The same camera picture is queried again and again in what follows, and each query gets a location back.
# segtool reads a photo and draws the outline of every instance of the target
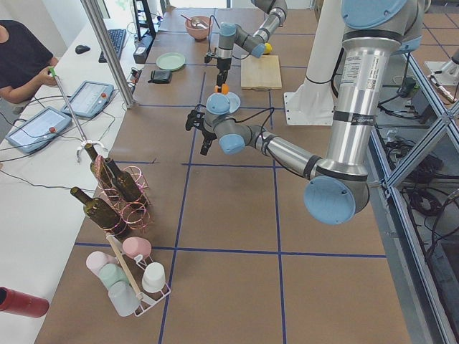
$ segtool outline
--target red can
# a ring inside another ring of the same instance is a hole
[[[42,317],[48,308],[49,302],[46,299],[0,287],[0,312],[26,317]]]

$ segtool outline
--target white plate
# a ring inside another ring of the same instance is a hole
[[[162,70],[179,70],[185,64],[185,56],[179,52],[168,52],[156,59],[156,65]]]
[[[239,106],[241,106],[241,99],[239,96],[233,92],[228,92],[227,97],[229,99],[229,113],[235,113]]]

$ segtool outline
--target bowl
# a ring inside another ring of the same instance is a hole
[[[202,22],[206,23],[207,25],[209,25],[210,23],[210,18],[208,16],[192,16],[191,19],[193,18],[200,19]],[[189,20],[185,20],[186,32],[188,32],[188,34],[197,41],[206,39],[207,35],[209,34],[209,30],[210,32],[212,32],[212,26],[213,26],[213,22],[210,24],[210,27],[208,29],[200,29],[198,27],[192,27],[191,22]]]

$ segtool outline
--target dark glass bottle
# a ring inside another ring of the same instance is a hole
[[[116,202],[119,201],[120,197],[118,195],[118,192],[113,188],[112,178],[108,172],[107,166],[105,165],[105,161],[102,159],[102,166],[100,167],[100,173],[99,173],[99,176],[97,176],[95,172],[95,159],[98,157],[99,154],[94,148],[92,143],[86,143],[85,150],[87,151],[87,154],[91,158],[91,164],[90,164],[91,172],[93,172],[93,175],[98,180],[99,185],[104,189],[105,194],[107,195],[110,202],[112,202],[112,204],[115,204]]]
[[[111,232],[120,239],[131,232],[128,224],[103,199],[91,198],[76,186],[70,190],[70,193],[84,204],[83,211],[100,228]]]
[[[128,202],[135,202],[131,206],[135,209],[142,207],[148,207],[148,201],[142,194],[142,191],[138,187],[137,183],[133,180],[131,174],[127,171],[122,171],[116,165],[112,158],[106,158],[105,164],[113,174],[112,184],[120,192],[123,199]]]

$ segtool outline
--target wooden cutting board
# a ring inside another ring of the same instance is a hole
[[[241,88],[255,90],[280,90],[279,56],[249,56],[241,61]]]

